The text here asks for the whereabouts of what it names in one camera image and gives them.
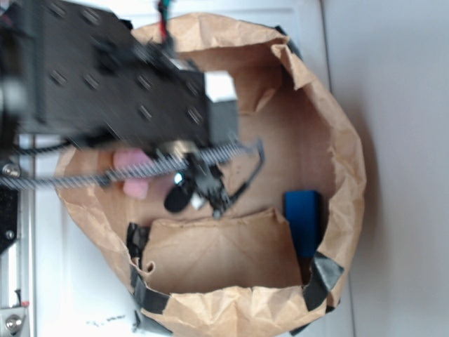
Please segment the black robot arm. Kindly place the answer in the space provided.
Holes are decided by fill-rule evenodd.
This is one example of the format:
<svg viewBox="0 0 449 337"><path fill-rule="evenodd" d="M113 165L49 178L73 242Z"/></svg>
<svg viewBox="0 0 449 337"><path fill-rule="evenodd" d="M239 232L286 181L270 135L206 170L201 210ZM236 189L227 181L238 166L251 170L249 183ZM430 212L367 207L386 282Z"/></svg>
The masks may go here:
<svg viewBox="0 0 449 337"><path fill-rule="evenodd" d="M165 199L177 213L193 199L221 217L250 187L226 190L220 165L242 154L263 155L262 142L239 141L233 102L213 102L206 76L181 60L170 33L139 42L130 23L99 8L68 1L12 1L1 9L1 158L36 155L15 137L57 135L62 146L123 143L144 150L149 163L103 173L26 178L4 172L12 190L107 186L133 178L179 173Z"/></svg>

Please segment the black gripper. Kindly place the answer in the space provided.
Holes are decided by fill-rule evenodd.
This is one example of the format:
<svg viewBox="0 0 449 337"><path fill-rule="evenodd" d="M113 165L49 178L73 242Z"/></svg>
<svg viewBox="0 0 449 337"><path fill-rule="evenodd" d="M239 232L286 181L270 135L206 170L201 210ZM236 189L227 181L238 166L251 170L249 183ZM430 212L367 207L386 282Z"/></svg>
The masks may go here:
<svg viewBox="0 0 449 337"><path fill-rule="evenodd" d="M264 145L260 138L250 145L240 141L236 87L230 73L207 72L205 85L210 144L203 148L175 143L166 146L168 153L175 155L187 167L176 172L174 186L166 195L163 205L168 212L176 214L189 205L200 209L204 204L209 204L213 217L221 218L261 171ZM258 162L247 179L230 194L223 182L220 164L227 164L242 154L256 154Z"/></svg>

